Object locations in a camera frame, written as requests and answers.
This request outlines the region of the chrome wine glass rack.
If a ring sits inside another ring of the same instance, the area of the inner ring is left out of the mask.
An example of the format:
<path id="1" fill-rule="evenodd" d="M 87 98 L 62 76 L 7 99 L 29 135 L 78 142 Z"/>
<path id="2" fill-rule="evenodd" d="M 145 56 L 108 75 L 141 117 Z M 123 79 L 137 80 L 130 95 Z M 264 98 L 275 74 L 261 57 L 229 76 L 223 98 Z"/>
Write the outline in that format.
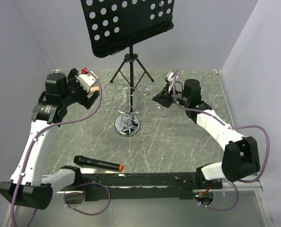
<path id="1" fill-rule="evenodd" d="M 103 105 L 103 110 L 116 111 L 119 115 L 114 121 L 114 129 L 122 137 L 132 137 L 141 128 L 141 111 L 145 108 L 145 98 L 141 88 L 132 88 L 122 82 L 115 84 L 116 91 L 108 102 Z"/>

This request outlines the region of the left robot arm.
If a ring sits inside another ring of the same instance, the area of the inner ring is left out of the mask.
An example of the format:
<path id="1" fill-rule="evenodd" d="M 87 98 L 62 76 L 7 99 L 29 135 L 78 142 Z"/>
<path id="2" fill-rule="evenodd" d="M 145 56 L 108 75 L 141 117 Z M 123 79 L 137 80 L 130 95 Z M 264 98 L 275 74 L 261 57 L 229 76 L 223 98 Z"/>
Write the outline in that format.
<path id="1" fill-rule="evenodd" d="M 0 194 L 12 206 L 44 210 L 55 193 L 65 187 L 77 190 L 82 186 L 81 170 L 63 166 L 57 173 L 42 178 L 51 143 L 62 125 L 67 108 L 78 103 L 90 109 L 100 91 L 91 89 L 100 86 L 98 76 L 83 68 L 71 69 L 68 75 L 51 73 L 45 80 L 45 91 L 33 108 L 29 138 L 21 160 L 7 182 L 0 183 Z"/>

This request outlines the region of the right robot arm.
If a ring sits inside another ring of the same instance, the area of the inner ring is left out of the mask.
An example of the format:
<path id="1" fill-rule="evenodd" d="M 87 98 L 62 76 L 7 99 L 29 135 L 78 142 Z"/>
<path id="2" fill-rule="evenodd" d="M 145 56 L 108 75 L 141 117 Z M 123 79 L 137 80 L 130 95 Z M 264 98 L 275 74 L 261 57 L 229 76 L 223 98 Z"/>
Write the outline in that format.
<path id="1" fill-rule="evenodd" d="M 238 133 L 217 116 L 212 107 L 202 100 L 198 80 L 187 79 L 182 84 L 182 91 L 177 91 L 173 78 L 166 79 L 166 86 L 152 100 L 165 108 L 172 104 L 182 106 L 186 115 L 205 129 L 223 149 L 222 161 L 196 169 L 198 187 L 207 188 L 213 180 L 239 181 L 260 171 L 257 141 Z"/>

